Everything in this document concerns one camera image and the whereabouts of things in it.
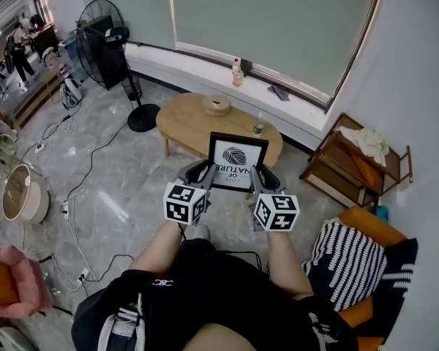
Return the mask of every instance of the person's arm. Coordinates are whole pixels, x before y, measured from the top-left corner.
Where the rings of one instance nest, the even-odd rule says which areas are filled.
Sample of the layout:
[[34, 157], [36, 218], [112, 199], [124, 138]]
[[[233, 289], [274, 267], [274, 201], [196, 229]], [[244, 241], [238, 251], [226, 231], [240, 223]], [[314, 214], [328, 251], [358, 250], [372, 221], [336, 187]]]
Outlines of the person's arm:
[[175, 222], [166, 222], [150, 245], [131, 264], [130, 269], [163, 275], [173, 264], [181, 243], [181, 231]]
[[267, 232], [267, 236], [270, 280], [297, 301], [314, 295], [309, 279], [299, 265], [289, 235], [283, 232]]

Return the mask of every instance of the black shirt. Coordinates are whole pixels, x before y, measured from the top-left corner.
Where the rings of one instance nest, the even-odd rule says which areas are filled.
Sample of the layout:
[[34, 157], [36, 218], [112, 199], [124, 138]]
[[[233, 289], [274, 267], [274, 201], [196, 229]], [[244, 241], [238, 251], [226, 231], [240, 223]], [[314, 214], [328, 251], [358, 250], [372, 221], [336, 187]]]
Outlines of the black shirt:
[[136, 302], [138, 293], [143, 297], [147, 351], [182, 350], [208, 323], [235, 331], [257, 351], [320, 350], [311, 314], [337, 340], [325, 350], [358, 349], [348, 324], [321, 299], [295, 301], [242, 259], [218, 252], [206, 241], [188, 242], [164, 285], [152, 273], [126, 271], [80, 304], [72, 327], [76, 349], [97, 350], [105, 320]]

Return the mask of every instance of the electric fan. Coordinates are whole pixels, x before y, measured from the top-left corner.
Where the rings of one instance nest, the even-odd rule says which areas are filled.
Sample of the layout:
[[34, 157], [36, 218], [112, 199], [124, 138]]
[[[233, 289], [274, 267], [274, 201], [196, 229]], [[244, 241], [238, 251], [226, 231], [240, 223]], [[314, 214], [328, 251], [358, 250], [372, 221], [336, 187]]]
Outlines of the electric fan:
[[93, 0], [78, 21], [78, 57], [88, 76], [107, 89], [128, 77], [132, 94], [138, 104], [129, 115], [129, 128], [135, 132], [145, 132], [155, 128], [160, 107], [141, 104], [125, 58], [124, 45], [128, 42], [129, 35], [130, 31], [113, 3], [108, 0]]

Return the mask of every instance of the tile floor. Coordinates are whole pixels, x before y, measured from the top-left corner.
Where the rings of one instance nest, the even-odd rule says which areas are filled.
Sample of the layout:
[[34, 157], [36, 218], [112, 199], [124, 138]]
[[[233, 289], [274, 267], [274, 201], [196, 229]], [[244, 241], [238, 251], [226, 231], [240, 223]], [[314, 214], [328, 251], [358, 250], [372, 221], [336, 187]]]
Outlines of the tile floor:
[[[169, 88], [147, 80], [140, 81], [144, 102], [163, 106], [177, 95]], [[32, 149], [25, 157], [26, 162], [38, 166], [51, 184], [51, 204], [45, 218], [47, 227], [28, 225], [25, 229], [21, 223], [4, 220], [1, 210], [4, 182], [0, 181], [0, 244], [24, 246], [30, 251], [51, 251], [72, 279], [86, 265], [60, 213], [60, 204], [89, 170], [91, 151], [113, 137], [126, 123], [132, 109], [120, 85], [106, 91], [87, 80], [83, 84], [83, 95], [81, 109], [72, 118], [78, 129], [64, 132], [60, 127], [43, 151], [35, 154]], [[20, 131], [17, 141], [19, 157], [40, 139], [47, 125], [60, 121], [67, 114], [58, 101], [57, 95]], [[108, 147], [94, 154], [93, 169], [84, 182], [86, 190], [75, 198], [75, 225], [81, 249], [98, 277], [115, 254], [136, 256], [149, 243], [163, 221], [162, 195], [166, 183], [175, 178], [181, 167], [194, 160], [194, 156], [180, 148], [171, 149], [171, 155], [165, 157], [156, 129], [136, 133], [128, 127], [124, 127]], [[297, 195], [299, 200], [301, 215], [290, 235], [301, 259], [310, 256], [323, 220], [342, 210], [331, 198], [299, 180], [299, 173], [306, 163], [306, 154], [285, 144], [274, 168], [285, 180], [288, 193]], [[261, 255], [266, 266], [266, 234], [252, 231], [252, 217], [244, 194], [214, 189], [210, 200], [212, 207], [201, 221], [210, 227], [212, 242], [220, 249], [253, 249]], [[37, 256], [42, 258], [46, 253]], [[126, 257], [116, 259], [101, 285], [105, 287], [129, 263], [130, 259]], [[48, 275], [49, 285], [56, 288], [53, 290], [54, 303], [75, 311], [86, 297], [83, 288], [66, 289], [63, 284], [70, 286], [70, 283], [62, 272], [57, 277], [51, 261], [42, 264], [42, 269]], [[95, 283], [87, 285], [90, 294], [98, 289]], [[71, 326], [72, 318], [55, 310], [47, 317], [36, 314], [18, 324], [44, 351], [73, 350]]]

